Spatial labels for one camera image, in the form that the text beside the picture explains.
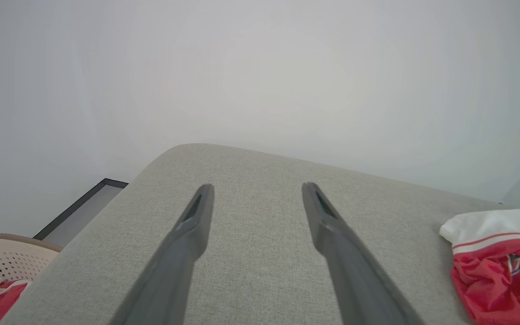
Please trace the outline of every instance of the gray couch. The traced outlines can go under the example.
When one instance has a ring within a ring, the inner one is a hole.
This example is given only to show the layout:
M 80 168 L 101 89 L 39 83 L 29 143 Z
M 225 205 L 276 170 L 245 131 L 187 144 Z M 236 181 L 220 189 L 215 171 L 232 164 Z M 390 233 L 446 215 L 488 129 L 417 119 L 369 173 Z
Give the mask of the gray couch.
M 210 239 L 184 324 L 340 324 L 301 185 L 314 181 L 428 325 L 470 324 L 438 235 L 456 214 L 499 205 L 260 152 L 185 144 L 126 187 L 27 288 L 10 324 L 106 324 L 196 189 L 211 183 Z

